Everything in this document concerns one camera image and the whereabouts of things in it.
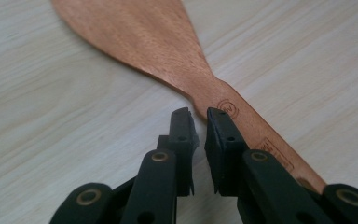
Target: light wood tabletop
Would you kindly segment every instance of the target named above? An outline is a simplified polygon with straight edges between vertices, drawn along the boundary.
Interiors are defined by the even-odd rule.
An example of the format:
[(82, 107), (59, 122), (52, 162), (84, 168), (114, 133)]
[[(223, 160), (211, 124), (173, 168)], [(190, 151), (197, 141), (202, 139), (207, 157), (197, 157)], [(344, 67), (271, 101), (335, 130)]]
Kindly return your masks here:
[[(358, 1), (185, 0), (213, 73), (329, 184), (358, 188)], [(182, 95), (104, 55), (48, 0), (0, 0), (0, 223), (49, 223), (75, 188), (134, 177)], [(241, 223), (200, 147), (177, 223)]]

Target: engraved logo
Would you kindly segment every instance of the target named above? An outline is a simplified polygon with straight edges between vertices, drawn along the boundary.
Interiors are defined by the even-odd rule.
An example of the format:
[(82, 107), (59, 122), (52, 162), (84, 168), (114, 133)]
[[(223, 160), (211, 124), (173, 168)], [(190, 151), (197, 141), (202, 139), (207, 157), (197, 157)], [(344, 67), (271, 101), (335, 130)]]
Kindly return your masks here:
[(256, 148), (271, 153), (288, 172), (291, 172), (295, 168), (267, 138), (258, 144)]
[(228, 113), (232, 119), (235, 119), (238, 113), (240, 112), (240, 110), (234, 104), (232, 104), (228, 99), (222, 100), (217, 105), (217, 108)]

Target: wooden spatula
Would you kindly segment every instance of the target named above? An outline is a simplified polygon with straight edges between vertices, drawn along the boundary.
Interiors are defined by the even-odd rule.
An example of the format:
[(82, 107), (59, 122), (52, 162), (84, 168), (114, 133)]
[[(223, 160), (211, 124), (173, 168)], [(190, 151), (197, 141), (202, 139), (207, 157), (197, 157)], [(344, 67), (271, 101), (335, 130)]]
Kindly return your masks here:
[(300, 183), (322, 192), (324, 181), (226, 82), (216, 78), (180, 0), (52, 0), (69, 26), (113, 58), (187, 97), (206, 119), (225, 110), (250, 148), (272, 153)]

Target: spatula handle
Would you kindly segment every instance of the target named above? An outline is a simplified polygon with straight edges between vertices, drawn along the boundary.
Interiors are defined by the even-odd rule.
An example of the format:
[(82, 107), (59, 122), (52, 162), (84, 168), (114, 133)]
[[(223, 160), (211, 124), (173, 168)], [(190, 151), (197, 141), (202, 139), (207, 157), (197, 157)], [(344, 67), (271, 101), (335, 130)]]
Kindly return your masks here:
[(321, 177), (226, 82), (214, 78), (197, 83), (189, 95), (202, 118), (206, 119), (207, 108), (211, 106), (226, 111), (249, 148), (268, 151), (304, 187), (322, 193), (326, 184)]

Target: wood grain surface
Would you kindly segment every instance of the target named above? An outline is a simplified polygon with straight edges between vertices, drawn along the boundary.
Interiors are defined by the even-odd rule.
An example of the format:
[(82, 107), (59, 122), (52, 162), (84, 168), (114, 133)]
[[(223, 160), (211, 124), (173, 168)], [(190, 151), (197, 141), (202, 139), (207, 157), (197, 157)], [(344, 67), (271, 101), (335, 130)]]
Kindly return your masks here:
[[(358, 1), (185, 0), (213, 73), (327, 182), (358, 188)], [(0, 0), (0, 223), (48, 223), (75, 188), (117, 187), (191, 103), (80, 39), (47, 0)], [(201, 143), (206, 127), (196, 117)], [(241, 223), (203, 144), (178, 223)]]
[(304, 186), (325, 182), (226, 82), (203, 55), (180, 0), (53, 0), (69, 26), (93, 46), (187, 97), (202, 119), (208, 107), (228, 112), (251, 149), (273, 154)]

